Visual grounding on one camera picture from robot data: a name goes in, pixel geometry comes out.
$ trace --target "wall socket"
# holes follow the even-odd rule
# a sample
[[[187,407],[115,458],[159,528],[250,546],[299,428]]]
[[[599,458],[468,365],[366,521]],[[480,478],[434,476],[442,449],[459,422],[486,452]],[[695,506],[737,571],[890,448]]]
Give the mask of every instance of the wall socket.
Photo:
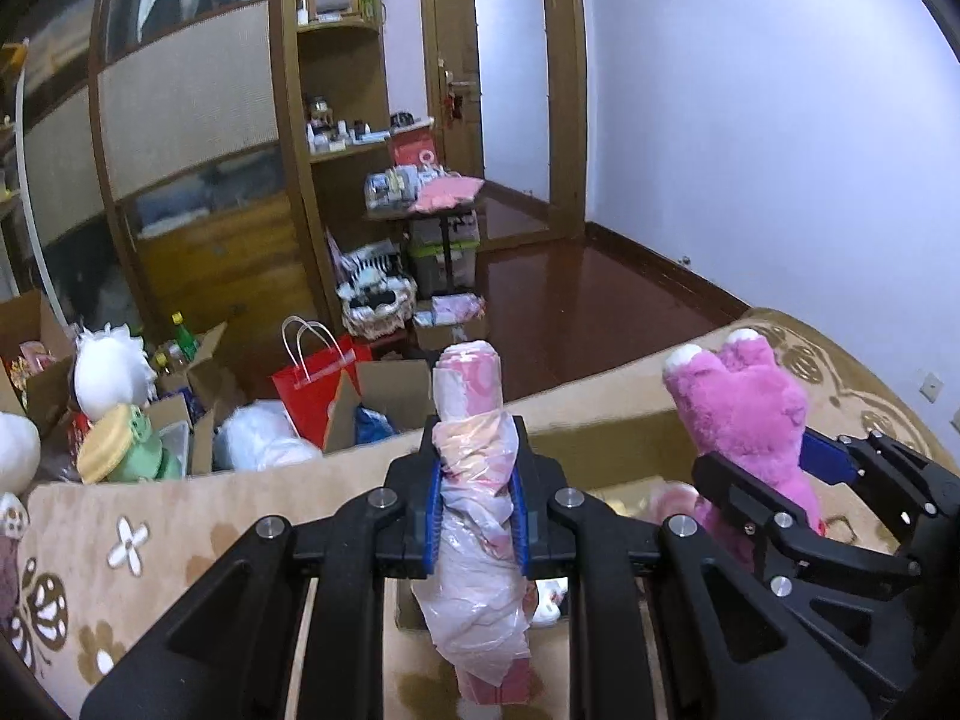
[[[940,381],[935,373],[928,373],[920,385],[920,394],[928,399],[930,403],[935,403],[940,397],[940,390],[944,389],[944,383]]]

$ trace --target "wooden door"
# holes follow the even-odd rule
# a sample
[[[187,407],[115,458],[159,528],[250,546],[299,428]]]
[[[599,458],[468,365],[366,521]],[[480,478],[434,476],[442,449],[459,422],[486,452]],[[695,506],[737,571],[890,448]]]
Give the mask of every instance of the wooden door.
[[[485,247],[582,234],[587,162],[583,0],[544,0],[548,74],[549,192],[534,199],[488,180],[481,204]],[[481,52],[476,0],[424,0],[428,96],[445,165],[484,172]],[[500,132],[488,132],[496,138]]]

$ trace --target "green bottle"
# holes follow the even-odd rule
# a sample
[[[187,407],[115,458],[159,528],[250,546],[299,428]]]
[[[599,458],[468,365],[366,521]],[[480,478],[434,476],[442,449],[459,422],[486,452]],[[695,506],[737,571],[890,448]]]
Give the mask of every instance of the green bottle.
[[[360,15],[366,22],[372,22],[376,19],[376,8],[373,0],[360,0]]]
[[[184,315],[179,311],[176,312],[173,316],[174,320],[174,333],[176,335],[176,345],[181,348],[181,351],[184,353],[187,362],[193,362],[193,358],[197,356],[197,339],[194,338],[193,333],[186,329],[184,325]]]

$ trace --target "baseboard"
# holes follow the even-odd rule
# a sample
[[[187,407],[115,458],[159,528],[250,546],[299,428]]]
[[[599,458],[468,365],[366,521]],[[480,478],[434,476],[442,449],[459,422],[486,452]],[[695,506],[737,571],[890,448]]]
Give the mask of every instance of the baseboard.
[[[584,232],[587,240],[606,255],[643,271],[667,288],[683,290],[698,308],[723,324],[740,319],[750,309],[747,303],[712,281],[595,221],[588,221]]]
[[[522,191],[503,186],[503,184],[498,184],[496,181],[487,181],[483,185],[481,194],[498,200],[504,205],[509,205],[512,209],[520,211],[520,213],[526,214],[528,217],[542,221],[544,224],[549,223],[550,203],[537,200],[535,197],[529,196],[529,194],[523,194]]]

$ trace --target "red gift bag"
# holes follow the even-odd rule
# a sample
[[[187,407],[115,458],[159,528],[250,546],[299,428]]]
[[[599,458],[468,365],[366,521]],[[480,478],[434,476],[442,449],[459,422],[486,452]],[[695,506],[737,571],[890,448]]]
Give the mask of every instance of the red gift bag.
[[[296,332],[296,356],[287,341],[287,327],[294,322],[299,322],[301,326]],[[323,341],[326,348],[304,359],[302,339],[307,330]],[[357,391],[360,391],[357,383],[357,362],[369,362],[373,360],[373,356],[368,346],[357,343],[350,336],[344,335],[338,341],[325,325],[320,322],[306,322],[300,317],[287,317],[280,327],[280,333],[293,365],[272,375],[274,386],[293,420],[296,432],[303,439],[323,448],[329,408],[337,396],[340,372],[345,370]]]

